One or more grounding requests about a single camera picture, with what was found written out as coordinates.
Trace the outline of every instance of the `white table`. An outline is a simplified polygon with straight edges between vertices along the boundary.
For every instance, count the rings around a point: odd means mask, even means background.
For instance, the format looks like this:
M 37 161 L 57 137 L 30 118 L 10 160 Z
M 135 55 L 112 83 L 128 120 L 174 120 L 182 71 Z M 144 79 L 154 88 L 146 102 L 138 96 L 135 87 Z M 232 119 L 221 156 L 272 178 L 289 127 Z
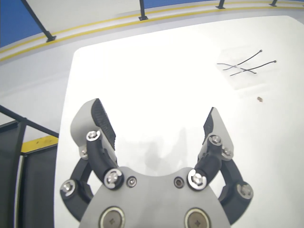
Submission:
M 119 166 L 150 176 L 196 164 L 203 125 L 215 106 L 234 143 L 234 161 L 254 189 L 251 205 L 234 227 L 302 227 L 303 37 L 303 24 L 270 16 L 175 28 L 77 50 L 58 144 L 55 227 L 79 224 L 59 189 L 79 160 L 71 121 L 94 98 L 102 101 L 116 132 Z M 243 45 L 263 50 L 259 62 L 278 62 L 256 70 L 257 85 L 235 90 L 215 63 L 225 49 Z M 246 83 L 249 74 L 241 75 L 235 78 Z M 95 175 L 89 183 L 96 192 Z M 220 175 L 211 184 L 217 195 L 223 185 Z

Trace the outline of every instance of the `silver metal plate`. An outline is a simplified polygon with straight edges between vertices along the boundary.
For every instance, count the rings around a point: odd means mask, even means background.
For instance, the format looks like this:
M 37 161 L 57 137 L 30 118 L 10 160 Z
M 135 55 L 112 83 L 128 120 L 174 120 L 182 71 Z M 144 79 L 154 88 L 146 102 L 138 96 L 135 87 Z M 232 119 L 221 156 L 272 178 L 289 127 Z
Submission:
M 185 226 L 185 216 L 192 208 L 203 210 L 209 217 L 211 227 L 230 227 L 226 214 L 212 189 L 194 191 L 187 184 L 187 175 L 192 168 L 183 168 L 171 175 L 150 177 L 141 175 L 127 167 L 120 167 L 125 181 L 135 176 L 137 184 L 130 188 L 124 182 L 116 190 L 102 185 L 91 200 L 79 228 L 97 228 L 100 216 L 109 207 L 119 207 L 125 216 L 125 228 L 155 228 Z M 178 189 L 174 179 L 179 176 L 185 186 Z

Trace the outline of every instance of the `gray floor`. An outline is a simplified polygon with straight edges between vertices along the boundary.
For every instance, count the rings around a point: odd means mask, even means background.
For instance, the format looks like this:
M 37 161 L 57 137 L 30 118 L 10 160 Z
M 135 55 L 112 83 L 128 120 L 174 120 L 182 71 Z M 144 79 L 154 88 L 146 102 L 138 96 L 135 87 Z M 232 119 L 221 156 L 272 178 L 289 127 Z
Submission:
M 0 104 L 54 131 L 59 131 L 65 90 L 74 52 L 84 46 L 159 30 L 259 16 L 288 15 L 304 23 L 304 11 L 257 9 L 229 11 L 147 22 L 86 35 L 27 52 L 0 64 Z M 0 115 L 0 124 L 10 119 Z M 27 129 L 25 141 L 44 136 Z

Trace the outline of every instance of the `yellow stripe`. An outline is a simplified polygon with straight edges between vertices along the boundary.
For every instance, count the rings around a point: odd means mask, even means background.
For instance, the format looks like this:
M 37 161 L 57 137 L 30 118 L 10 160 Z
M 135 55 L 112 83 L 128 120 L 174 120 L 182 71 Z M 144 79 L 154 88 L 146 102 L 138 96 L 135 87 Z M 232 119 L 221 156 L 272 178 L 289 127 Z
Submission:
M 37 41 L 37 40 L 43 39 L 43 38 L 46 39 L 45 36 L 42 36 L 42 37 L 33 38 L 33 39 L 28 40 L 28 41 L 25 41 L 25 42 L 21 42 L 21 43 L 16 44 L 16 45 L 14 45 L 14 46 L 12 46 L 12 47 L 6 48 L 6 49 L 4 49 L 4 50 L 0 50 L 0 54 L 1 54 L 1 53 L 4 53 L 4 52 L 6 52 L 6 51 L 9 51 L 9 50 L 15 49 L 15 48 L 17 48 L 17 47 L 19 47 L 19 46 L 22 46 L 22 45 L 24 45 L 24 44 L 28 44 L 28 43 L 31 43 L 31 42 L 34 42 L 34 41 Z
M 140 14 L 126 15 L 126 16 L 121 16 L 121 17 L 116 17 L 116 18 L 112 18 L 112 19 L 107 19 L 107 20 L 95 22 L 95 23 L 83 24 L 83 25 L 80 25 L 80 26 L 75 26 L 75 27 L 72 27 L 72 28 L 57 31 L 57 32 L 54 33 L 54 35 L 60 34 L 60 33 L 63 33 L 63 32 L 67 32 L 67 31 L 70 31 L 70 30 L 73 30 L 73 29 L 79 29 L 79 28 L 83 28 L 83 27 L 87 27 L 87 26 L 92 26 L 92 25 L 95 25 L 95 24 L 102 24 L 102 23 L 112 22 L 112 21 L 115 21 L 115 20 L 126 19 L 126 18 L 130 18 L 130 17 L 134 17 L 134 16 L 140 16 Z
M 287 6 L 278 6 L 278 7 L 271 7 L 271 6 L 267 6 L 267 7 L 266 6 L 265 7 L 243 7 L 243 8 L 226 8 L 225 11 L 259 10 L 259 9 L 293 9 L 293 10 L 301 10 L 301 9 L 304 9 L 304 7 L 287 7 Z M 28 51 L 48 46 L 50 44 L 62 42 L 62 41 L 65 41 L 67 39 L 71 39 L 71 38 L 75 38 L 75 37 L 79 37 L 79 36 L 84 36 L 84 35 L 88 35 L 88 34 L 92 34 L 92 33 L 96 33 L 96 32 L 101 32 L 101 31 L 105 31 L 105 30 L 109 30 L 109 29 L 116 29 L 116 28 L 121 28 L 121 27 L 125 27 L 125 26 L 136 25 L 136 24 L 144 24 L 144 23 L 148 23 L 148 22 L 152 22 L 152 21 L 160 21 L 160 20 L 169 19 L 169 18 L 176 18 L 176 17 L 181 17 L 181 16 L 196 15 L 196 14 L 206 14 L 206 13 L 213 13 L 213 12 L 222 12 L 222 10 L 212 9 L 212 10 L 205 10 L 205 11 L 196 11 L 196 12 L 189 12 L 189 13 L 182 13 L 182 14 L 167 15 L 167 16 L 161 16 L 161 17 L 157 17 L 157 18 L 151 18 L 149 20 L 144 20 L 144 21 L 135 21 L 135 22 L 129 22 L 129 23 L 125 23 L 125 24 L 119 24 L 119 25 L 113 25 L 113 26 L 108 26 L 108 27 L 104 27 L 104 28 L 98 28 L 98 29 L 94 29 L 94 30 L 89 30 L 89 31 L 86 31 L 86 32 L 81 32 L 81 33 L 70 35 L 70 36 L 67 36 L 67 37 L 62 37 L 62 38 L 59 38 L 59 39 L 57 39 L 55 41 L 51 41 L 51 42 L 48 42 L 48 43 L 42 43 L 42 44 L 30 47 L 28 49 L 24 49 L 24 50 L 18 51 L 18 52 L 14 53 L 14 54 L 7 55 L 7 56 L 1 58 L 0 62 L 4 61 L 4 60 L 7 60 L 9 58 L 12 58 L 14 56 L 26 53 Z
M 230 1 L 225 2 L 225 4 L 243 4 L 243 3 L 272 3 L 272 1 Z
M 178 8 L 169 8 L 169 9 L 160 9 L 155 11 L 148 11 L 146 14 L 153 14 L 153 13 L 159 13 L 159 12 L 166 12 L 166 11 L 172 11 L 172 10 L 183 10 L 183 9 L 191 9 L 191 8 L 198 8 L 198 7 L 205 7 L 205 6 L 216 6 L 218 3 L 208 3 L 208 4 L 199 4 L 199 5 L 191 5 L 191 6 L 184 6 L 184 7 L 178 7 Z
M 44 138 L 38 138 L 32 141 L 24 142 L 22 144 L 21 152 L 34 151 L 57 143 L 58 138 L 53 136 L 46 136 Z
M 238 4 L 238 3 L 240 3 L 240 4 L 244 4 L 244 3 L 271 3 L 271 1 L 233 1 L 233 2 L 226 2 L 225 4 Z M 280 2 L 280 1 L 278 1 L 277 3 L 297 4 L 297 5 L 301 4 L 301 3 L 298 3 L 298 2 Z M 168 9 L 161 9 L 161 10 L 156 10 L 156 11 L 150 11 L 150 12 L 146 12 L 146 14 L 153 14 L 153 13 L 173 11 L 173 10 L 191 9 L 191 8 L 197 8 L 197 7 L 203 7 L 203 6 L 216 6 L 216 5 L 217 5 L 217 3 L 183 6 L 183 7 L 178 7 L 178 8 L 168 8 Z M 102 23 L 111 22 L 111 21 L 120 20 L 120 19 L 126 19 L 126 18 L 130 18 L 130 17 L 134 17 L 134 16 L 140 16 L 140 14 L 126 15 L 126 16 L 121 16 L 121 17 L 117 17 L 117 18 L 107 19 L 107 20 L 103 20 L 103 21 L 99 21 L 99 22 L 94 22 L 94 23 L 89 23 L 89 24 L 83 24 L 83 25 L 80 25 L 80 26 L 75 26 L 75 27 L 72 27 L 72 28 L 68 28 L 68 29 L 64 29 L 64 30 L 61 30 L 61 31 L 54 32 L 53 35 L 64 33 L 64 32 L 68 32 L 68 31 L 73 30 L 73 29 L 80 29 L 80 28 L 87 27 L 87 26 L 92 26 L 92 25 L 96 25 L 96 24 L 102 24 Z M 37 38 L 31 39 L 31 40 L 19 43 L 17 45 L 14 45 L 14 46 L 12 46 L 10 48 L 4 49 L 4 50 L 0 50 L 0 53 L 4 53 L 6 51 L 15 49 L 15 48 L 17 48 L 19 46 L 31 43 L 33 41 L 36 41 L 36 40 L 39 40 L 39 39 L 42 39 L 42 38 L 45 38 L 45 36 L 37 37 Z
M 285 4 L 296 4 L 296 5 L 304 5 L 304 2 L 301 1 L 277 1 L 277 3 L 285 3 Z

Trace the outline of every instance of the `black rubber grip pad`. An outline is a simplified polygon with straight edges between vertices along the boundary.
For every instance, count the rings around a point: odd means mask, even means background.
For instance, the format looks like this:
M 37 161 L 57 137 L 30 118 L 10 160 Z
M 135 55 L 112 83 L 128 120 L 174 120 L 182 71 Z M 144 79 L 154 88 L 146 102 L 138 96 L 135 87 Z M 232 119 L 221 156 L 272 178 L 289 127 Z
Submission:
M 204 123 L 204 131 L 205 131 L 204 142 L 205 142 L 206 138 L 209 136 L 209 134 L 213 131 L 213 128 L 214 128 L 214 123 L 213 123 L 213 119 L 212 119 L 212 115 L 211 115 L 213 109 L 214 109 L 214 107 L 211 108 L 209 115 L 206 119 L 206 122 Z
M 96 126 L 101 128 L 105 137 L 107 138 L 113 149 L 115 150 L 114 143 L 115 143 L 116 135 L 108 118 L 108 115 L 105 112 L 105 109 L 103 108 L 103 105 L 99 99 L 96 99 L 95 102 L 93 103 L 91 109 L 91 115 Z

